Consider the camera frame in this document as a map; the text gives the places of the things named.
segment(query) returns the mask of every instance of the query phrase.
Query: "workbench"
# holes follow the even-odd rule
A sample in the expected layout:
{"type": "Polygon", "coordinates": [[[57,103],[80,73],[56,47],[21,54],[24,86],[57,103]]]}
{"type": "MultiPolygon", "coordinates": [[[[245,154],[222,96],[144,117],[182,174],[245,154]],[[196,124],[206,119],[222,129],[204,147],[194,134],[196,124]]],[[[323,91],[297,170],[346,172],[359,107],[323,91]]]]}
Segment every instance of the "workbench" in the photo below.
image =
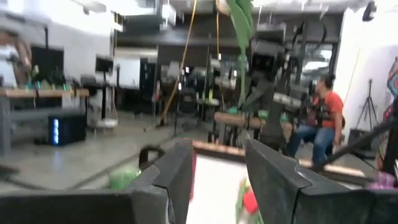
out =
{"type": "Polygon", "coordinates": [[[28,131],[24,133],[12,133],[12,123],[47,119],[49,116],[61,114],[86,113],[86,103],[80,103],[79,108],[42,108],[14,111],[11,101],[18,98],[53,98],[72,96],[87,98],[88,90],[30,90],[30,89],[8,89],[0,88],[0,156],[5,156],[11,152],[11,142],[15,139],[35,136],[40,131],[28,131]]]}

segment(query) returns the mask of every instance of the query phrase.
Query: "blue light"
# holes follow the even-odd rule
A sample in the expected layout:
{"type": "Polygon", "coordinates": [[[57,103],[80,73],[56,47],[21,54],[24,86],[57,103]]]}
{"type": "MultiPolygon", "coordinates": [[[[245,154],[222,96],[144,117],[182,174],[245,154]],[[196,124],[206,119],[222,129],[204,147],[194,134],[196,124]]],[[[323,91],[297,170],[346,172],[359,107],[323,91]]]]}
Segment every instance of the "blue light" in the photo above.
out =
{"type": "Polygon", "coordinates": [[[53,121],[53,136],[52,136],[52,138],[53,138],[53,143],[54,144],[58,144],[59,143],[59,138],[58,138],[58,135],[59,135],[59,122],[58,122],[58,119],[54,119],[54,121],[53,121]]]}

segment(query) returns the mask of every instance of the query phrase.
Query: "red object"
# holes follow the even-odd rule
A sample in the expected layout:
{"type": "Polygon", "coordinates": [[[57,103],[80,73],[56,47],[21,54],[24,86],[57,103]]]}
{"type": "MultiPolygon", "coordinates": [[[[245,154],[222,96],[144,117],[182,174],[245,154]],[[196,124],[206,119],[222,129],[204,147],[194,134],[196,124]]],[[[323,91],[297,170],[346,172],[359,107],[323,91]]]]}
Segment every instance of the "red object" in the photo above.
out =
{"type": "Polygon", "coordinates": [[[195,186],[195,172],[197,169],[197,152],[194,150],[193,151],[193,158],[192,158],[192,185],[191,185],[191,194],[190,194],[190,200],[193,198],[193,189],[195,186]]]}
{"type": "Polygon", "coordinates": [[[258,211],[259,206],[257,204],[256,197],[254,196],[253,189],[250,189],[250,191],[243,195],[243,205],[249,214],[254,214],[258,211]]]}

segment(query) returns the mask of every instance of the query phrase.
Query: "wooden table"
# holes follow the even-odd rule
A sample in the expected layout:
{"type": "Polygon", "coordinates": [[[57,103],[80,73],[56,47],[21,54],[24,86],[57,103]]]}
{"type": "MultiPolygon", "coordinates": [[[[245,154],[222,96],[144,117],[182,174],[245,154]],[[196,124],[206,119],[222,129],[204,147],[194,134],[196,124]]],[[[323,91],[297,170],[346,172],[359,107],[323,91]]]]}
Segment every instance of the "wooden table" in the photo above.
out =
{"type": "Polygon", "coordinates": [[[5,156],[11,151],[11,124],[21,120],[37,119],[38,117],[48,116],[50,114],[59,114],[60,111],[65,113],[86,113],[86,104],[80,103],[79,108],[62,109],[62,108],[43,108],[36,110],[13,111],[10,101],[16,98],[55,98],[63,96],[72,96],[79,98],[87,98],[88,90],[30,90],[30,89],[10,89],[0,88],[0,156],[5,156]]]}
{"type": "MultiPolygon", "coordinates": [[[[238,114],[229,114],[217,112],[214,114],[214,120],[220,125],[220,135],[219,139],[224,139],[225,125],[238,126],[243,127],[246,124],[246,119],[238,114]]],[[[260,118],[250,118],[249,127],[252,129],[260,129],[261,126],[265,125],[266,121],[260,118]]],[[[286,141],[290,139],[293,131],[293,125],[289,122],[282,122],[280,124],[282,126],[284,136],[286,141]]]]}

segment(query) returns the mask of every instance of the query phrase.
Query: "black monitor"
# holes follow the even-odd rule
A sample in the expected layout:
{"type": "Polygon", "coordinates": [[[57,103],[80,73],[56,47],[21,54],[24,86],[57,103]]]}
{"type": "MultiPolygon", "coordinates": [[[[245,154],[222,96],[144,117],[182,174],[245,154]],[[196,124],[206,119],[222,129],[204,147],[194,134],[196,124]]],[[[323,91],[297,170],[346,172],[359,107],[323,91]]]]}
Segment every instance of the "black monitor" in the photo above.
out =
{"type": "Polygon", "coordinates": [[[63,71],[63,49],[32,46],[32,68],[38,66],[39,71],[63,71]]]}
{"type": "Polygon", "coordinates": [[[97,56],[95,60],[95,71],[110,73],[113,69],[113,58],[97,56]]]}

